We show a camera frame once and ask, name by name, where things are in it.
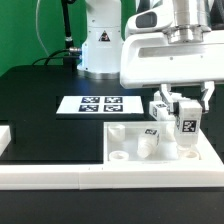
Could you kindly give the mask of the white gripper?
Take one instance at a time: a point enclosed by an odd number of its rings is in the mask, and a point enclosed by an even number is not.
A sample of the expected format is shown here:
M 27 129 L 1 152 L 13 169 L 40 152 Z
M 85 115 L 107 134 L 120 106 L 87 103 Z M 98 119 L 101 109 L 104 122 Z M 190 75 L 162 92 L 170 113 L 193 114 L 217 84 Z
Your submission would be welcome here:
M 224 83 L 224 30 L 204 34 L 201 43 L 172 43 L 161 32 L 128 37 L 121 55 L 120 83 L 124 88 L 158 87 L 168 113 L 177 115 L 179 104 L 172 86 L 201 84 L 201 103 L 209 111 L 215 84 Z

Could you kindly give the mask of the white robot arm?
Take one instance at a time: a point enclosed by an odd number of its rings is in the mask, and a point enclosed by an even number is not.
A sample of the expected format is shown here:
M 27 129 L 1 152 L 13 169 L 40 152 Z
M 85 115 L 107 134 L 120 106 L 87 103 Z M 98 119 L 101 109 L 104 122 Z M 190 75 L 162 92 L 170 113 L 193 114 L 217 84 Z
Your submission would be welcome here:
M 158 86 L 172 114 L 179 104 L 173 86 L 200 85 L 202 106 L 216 83 L 224 82 L 224 30 L 212 30 L 214 0 L 163 0 L 129 18 L 121 54 L 120 83 L 125 88 Z

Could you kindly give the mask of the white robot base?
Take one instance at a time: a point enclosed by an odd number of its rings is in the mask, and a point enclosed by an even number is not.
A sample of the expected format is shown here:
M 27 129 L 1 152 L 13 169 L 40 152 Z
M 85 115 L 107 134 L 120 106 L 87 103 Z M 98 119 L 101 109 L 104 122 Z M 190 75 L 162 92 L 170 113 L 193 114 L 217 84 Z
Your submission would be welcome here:
M 120 0 L 85 0 L 87 38 L 82 44 L 80 75 L 98 79 L 117 79 L 123 45 Z

